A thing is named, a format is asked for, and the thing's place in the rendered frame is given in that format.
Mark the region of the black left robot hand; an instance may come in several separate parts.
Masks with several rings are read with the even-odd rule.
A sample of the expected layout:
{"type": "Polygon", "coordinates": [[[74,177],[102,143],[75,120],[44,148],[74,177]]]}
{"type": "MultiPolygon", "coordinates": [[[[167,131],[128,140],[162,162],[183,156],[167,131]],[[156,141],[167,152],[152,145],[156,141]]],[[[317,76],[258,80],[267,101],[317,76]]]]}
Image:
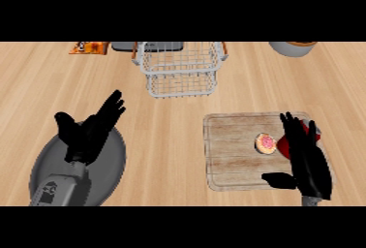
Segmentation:
{"type": "Polygon", "coordinates": [[[88,166],[102,152],[109,132],[125,111],[121,91],[116,90],[102,104],[99,111],[91,114],[81,124],[62,111],[55,114],[59,128],[59,139],[68,146],[65,161],[80,162],[88,166]]]}

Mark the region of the pink frosted cupcake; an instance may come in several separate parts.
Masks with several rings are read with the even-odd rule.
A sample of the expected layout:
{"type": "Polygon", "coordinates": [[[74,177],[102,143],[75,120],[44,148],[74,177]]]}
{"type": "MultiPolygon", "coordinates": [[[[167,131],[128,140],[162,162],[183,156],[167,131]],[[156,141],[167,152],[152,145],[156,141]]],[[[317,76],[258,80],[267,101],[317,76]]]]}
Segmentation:
{"type": "Polygon", "coordinates": [[[276,140],[269,134],[260,133],[254,139],[254,148],[258,153],[270,155],[276,151],[276,140]]]}

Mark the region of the orange snack packet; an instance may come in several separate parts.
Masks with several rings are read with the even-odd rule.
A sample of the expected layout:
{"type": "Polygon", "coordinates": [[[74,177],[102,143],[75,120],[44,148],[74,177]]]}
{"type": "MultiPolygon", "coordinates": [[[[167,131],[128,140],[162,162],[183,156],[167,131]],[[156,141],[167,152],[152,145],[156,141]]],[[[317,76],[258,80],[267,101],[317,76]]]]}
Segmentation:
{"type": "Polygon", "coordinates": [[[69,54],[108,54],[108,42],[77,42],[69,50],[69,54]]]}

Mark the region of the dark grey appliance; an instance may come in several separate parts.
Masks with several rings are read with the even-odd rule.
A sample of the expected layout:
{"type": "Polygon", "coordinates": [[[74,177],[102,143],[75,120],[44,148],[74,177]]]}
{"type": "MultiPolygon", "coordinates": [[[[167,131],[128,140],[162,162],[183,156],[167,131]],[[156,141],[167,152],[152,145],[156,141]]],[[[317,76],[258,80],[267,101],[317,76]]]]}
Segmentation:
{"type": "MultiPolygon", "coordinates": [[[[139,46],[140,42],[112,42],[112,49],[115,51],[133,51],[133,47],[139,46]]],[[[150,52],[180,51],[183,49],[183,42],[147,42],[145,50],[150,52]]]]}

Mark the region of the grey round plate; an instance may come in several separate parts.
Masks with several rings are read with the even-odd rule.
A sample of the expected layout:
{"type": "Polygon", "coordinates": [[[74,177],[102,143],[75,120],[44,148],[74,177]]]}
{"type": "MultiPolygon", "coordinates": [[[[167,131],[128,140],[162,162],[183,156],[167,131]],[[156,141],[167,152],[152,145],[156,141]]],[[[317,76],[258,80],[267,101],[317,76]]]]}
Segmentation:
{"type": "MultiPolygon", "coordinates": [[[[44,145],[32,166],[28,182],[29,201],[37,186],[47,176],[69,172],[71,163],[65,161],[66,151],[68,146],[59,139],[59,136],[55,136],[44,145]]],[[[86,168],[91,188],[83,206],[99,206],[115,190],[125,168],[125,144],[116,128],[112,128],[109,132],[109,137],[96,161],[86,168]]]]}

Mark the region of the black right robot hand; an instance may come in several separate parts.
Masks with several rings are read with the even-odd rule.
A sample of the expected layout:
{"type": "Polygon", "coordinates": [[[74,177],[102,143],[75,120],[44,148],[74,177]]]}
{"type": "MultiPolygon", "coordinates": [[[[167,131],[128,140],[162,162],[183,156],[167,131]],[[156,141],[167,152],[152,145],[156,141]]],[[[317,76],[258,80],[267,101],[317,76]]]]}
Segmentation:
{"type": "Polygon", "coordinates": [[[332,175],[328,160],[316,140],[316,123],[308,121],[304,131],[299,119],[289,112],[280,114],[289,144],[292,173],[270,172],[261,179],[277,189],[299,190],[304,197],[332,199],[332,175]]]}

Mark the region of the grey pot with brown rim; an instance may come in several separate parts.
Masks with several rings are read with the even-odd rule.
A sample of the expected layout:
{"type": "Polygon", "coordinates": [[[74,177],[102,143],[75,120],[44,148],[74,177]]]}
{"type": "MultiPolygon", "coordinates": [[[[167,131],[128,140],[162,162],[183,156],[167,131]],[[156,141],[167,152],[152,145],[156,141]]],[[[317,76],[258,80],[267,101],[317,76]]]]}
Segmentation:
{"type": "Polygon", "coordinates": [[[288,57],[302,57],[316,46],[316,42],[270,42],[269,44],[277,53],[288,57]]]}

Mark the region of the pale wooden cutting board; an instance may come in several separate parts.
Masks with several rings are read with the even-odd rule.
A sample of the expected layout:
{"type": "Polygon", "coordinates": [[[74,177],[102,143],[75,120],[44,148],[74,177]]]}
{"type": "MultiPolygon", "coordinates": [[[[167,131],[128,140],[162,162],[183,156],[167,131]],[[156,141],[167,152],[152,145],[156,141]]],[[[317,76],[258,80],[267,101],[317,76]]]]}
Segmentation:
{"type": "MultiPolygon", "coordinates": [[[[214,191],[273,190],[261,175],[292,173],[291,158],[279,151],[264,155],[254,148],[260,133],[285,136],[280,112],[218,113],[204,120],[207,184],[214,191]]],[[[292,116],[311,120],[302,112],[292,116]]]]}

